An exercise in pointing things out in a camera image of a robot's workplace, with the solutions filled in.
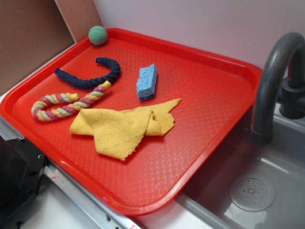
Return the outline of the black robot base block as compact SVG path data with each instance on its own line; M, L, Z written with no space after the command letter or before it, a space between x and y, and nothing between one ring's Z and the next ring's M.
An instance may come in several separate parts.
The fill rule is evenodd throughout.
M45 155L29 140L0 139L0 219L36 198Z

